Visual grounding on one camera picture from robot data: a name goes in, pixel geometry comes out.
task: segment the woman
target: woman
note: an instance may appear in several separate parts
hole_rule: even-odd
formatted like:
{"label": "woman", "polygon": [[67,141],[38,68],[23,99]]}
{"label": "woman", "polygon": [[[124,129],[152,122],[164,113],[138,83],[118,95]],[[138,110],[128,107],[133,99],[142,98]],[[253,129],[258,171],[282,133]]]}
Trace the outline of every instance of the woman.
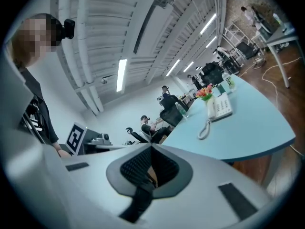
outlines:
{"label": "woman", "polygon": [[[64,29],[59,20],[52,15],[46,13],[36,14],[22,22],[13,37],[4,47],[8,60],[15,64],[26,80],[26,86],[34,94],[32,102],[35,102],[36,109],[34,111],[29,111],[29,108],[27,109],[27,113],[31,113],[29,114],[31,122],[37,124],[35,129],[43,141],[46,144],[52,145],[58,154],[64,157],[71,155],[62,150],[58,144],[58,137],[53,129],[49,110],[43,99],[40,84],[27,70],[27,67],[43,59],[47,52],[55,51],[62,39],[66,37],[73,38],[75,23],[72,20],[66,20],[66,22],[68,24]],[[19,129],[28,132],[26,124],[22,120]]]}

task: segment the metal table leg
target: metal table leg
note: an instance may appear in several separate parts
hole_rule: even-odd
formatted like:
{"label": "metal table leg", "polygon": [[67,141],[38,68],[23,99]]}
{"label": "metal table leg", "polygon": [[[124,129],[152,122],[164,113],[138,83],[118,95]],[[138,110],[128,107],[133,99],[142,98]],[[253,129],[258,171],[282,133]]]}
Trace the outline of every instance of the metal table leg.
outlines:
{"label": "metal table leg", "polygon": [[304,64],[305,64],[305,58],[304,58],[303,50],[302,50],[302,48],[301,48],[301,45],[300,45],[299,40],[296,40],[296,44],[297,44],[297,46],[299,47],[301,56],[302,56],[302,58],[303,58],[303,62],[304,62]]}
{"label": "metal table leg", "polygon": [[283,66],[278,54],[276,53],[276,50],[275,50],[274,46],[268,46],[268,47],[269,47],[271,53],[273,54],[273,56],[275,57],[275,60],[278,64],[278,66],[280,67],[285,86],[288,88],[289,87],[289,81],[288,81],[284,66]]}
{"label": "metal table leg", "polygon": [[272,154],[270,165],[265,176],[265,179],[262,182],[262,187],[267,188],[269,183],[271,182],[272,178],[275,176],[277,169],[281,164],[281,160],[284,156],[285,149],[282,148],[281,150]]}

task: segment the flower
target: flower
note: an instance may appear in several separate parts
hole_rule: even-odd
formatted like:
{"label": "flower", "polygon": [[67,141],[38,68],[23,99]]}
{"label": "flower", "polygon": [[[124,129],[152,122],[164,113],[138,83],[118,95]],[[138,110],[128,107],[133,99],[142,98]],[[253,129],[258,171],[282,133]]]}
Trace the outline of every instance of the flower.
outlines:
{"label": "flower", "polygon": [[212,84],[209,84],[207,87],[200,89],[196,96],[204,101],[208,100],[210,97],[212,97],[212,86]]}

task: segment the bottle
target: bottle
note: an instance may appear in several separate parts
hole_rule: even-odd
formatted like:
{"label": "bottle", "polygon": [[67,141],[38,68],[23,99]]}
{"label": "bottle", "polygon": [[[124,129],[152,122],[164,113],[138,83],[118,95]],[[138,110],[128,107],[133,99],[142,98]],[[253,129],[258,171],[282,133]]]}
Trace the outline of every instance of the bottle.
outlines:
{"label": "bottle", "polygon": [[188,113],[185,111],[185,109],[183,109],[183,107],[178,104],[178,103],[175,103],[176,104],[176,107],[178,109],[178,111],[180,112],[180,114],[182,114],[182,116],[184,117],[184,119],[187,119],[189,117]]}
{"label": "bottle", "polygon": [[236,90],[235,82],[233,81],[233,79],[231,78],[230,74],[226,69],[224,69],[223,72],[223,80],[228,83],[231,92],[234,92]]}

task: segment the fluorescent light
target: fluorescent light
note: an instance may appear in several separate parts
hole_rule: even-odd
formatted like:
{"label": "fluorescent light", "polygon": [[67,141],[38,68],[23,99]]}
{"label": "fluorescent light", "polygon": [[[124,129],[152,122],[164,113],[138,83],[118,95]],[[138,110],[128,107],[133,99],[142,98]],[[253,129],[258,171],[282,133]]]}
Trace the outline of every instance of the fluorescent light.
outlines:
{"label": "fluorescent light", "polygon": [[121,59],[119,61],[118,82],[116,84],[117,92],[122,90],[126,63],[127,63],[127,59]]}
{"label": "fluorescent light", "polygon": [[208,48],[208,47],[211,45],[211,43],[212,43],[216,38],[217,38],[217,36],[215,36],[215,37],[209,42],[209,44],[206,46],[206,48]]}
{"label": "fluorescent light", "polygon": [[190,68],[190,67],[192,66],[193,63],[194,63],[194,62],[191,62],[191,63],[185,68],[185,70],[184,70],[183,72],[186,72],[187,69]]}
{"label": "fluorescent light", "polygon": [[172,68],[171,68],[170,71],[166,74],[166,76],[169,76],[169,75],[170,75],[170,73],[173,71],[173,69],[176,67],[176,65],[177,65],[179,62],[180,62],[180,59],[178,59],[178,60],[176,61],[176,63],[172,66]]}
{"label": "fluorescent light", "polygon": [[208,26],[213,22],[213,20],[216,18],[216,14],[214,14],[211,19],[207,22],[207,24],[204,26],[204,28],[202,29],[202,31],[200,32],[200,34],[202,35],[204,33],[204,31],[206,30],[206,28],[208,28]]}

